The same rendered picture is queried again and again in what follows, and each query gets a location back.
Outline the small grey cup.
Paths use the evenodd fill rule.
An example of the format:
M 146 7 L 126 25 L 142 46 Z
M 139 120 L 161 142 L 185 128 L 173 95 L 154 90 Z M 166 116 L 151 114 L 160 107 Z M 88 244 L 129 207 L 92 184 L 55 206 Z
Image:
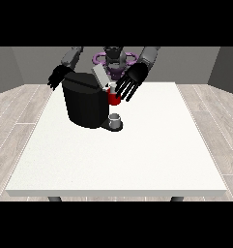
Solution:
M 121 125 L 121 117 L 118 113 L 111 113 L 108 116 L 109 119 L 109 127 L 112 129 L 117 129 Z

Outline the pale grey machine lid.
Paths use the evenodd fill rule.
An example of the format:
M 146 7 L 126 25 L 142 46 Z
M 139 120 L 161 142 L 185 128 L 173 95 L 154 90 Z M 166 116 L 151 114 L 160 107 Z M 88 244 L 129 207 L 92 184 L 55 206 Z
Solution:
M 105 88 L 105 86 L 110 82 L 110 79 L 107 76 L 102 64 L 94 66 L 92 68 L 92 73 L 95 76 L 100 88 Z

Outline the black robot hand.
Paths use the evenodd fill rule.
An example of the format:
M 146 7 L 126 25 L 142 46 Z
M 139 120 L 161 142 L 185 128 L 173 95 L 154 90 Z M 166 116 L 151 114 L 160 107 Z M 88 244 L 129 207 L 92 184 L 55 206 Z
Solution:
M 121 97 L 127 102 L 131 99 L 137 88 L 148 76 L 148 67 L 144 63 L 135 63 L 130 66 L 125 74 L 116 82 L 116 97 Z
M 64 65 L 59 65 L 57 66 L 50 77 L 48 78 L 48 85 L 52 90 L 55 90 L 56 87 L 59 85 L 59 83 L 65 78 L 65 75 L 71 72 L 72 69 L 64 66 Z

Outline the red pod holder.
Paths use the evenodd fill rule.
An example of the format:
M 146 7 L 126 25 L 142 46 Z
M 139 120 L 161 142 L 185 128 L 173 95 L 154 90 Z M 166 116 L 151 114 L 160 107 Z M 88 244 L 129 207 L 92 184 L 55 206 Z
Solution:
M 107 89 L 108 103 L 112 106 L 117 106 L 121 103 L 121 97 L 116 97 L 115 93 L 111 93 L 110 89 Z

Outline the black coffee machine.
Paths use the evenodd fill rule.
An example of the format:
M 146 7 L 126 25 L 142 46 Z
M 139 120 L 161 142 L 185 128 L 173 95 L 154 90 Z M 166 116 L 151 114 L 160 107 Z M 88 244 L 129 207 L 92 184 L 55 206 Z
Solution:
M 69 72 L 62 81 L 62 88 L 71 122 L 83 128 L 105 128 L 111 132 L 123 129 L 123 122 L 115 128 L 109 125 L 108 94 L 100 88 L 93 74 Z

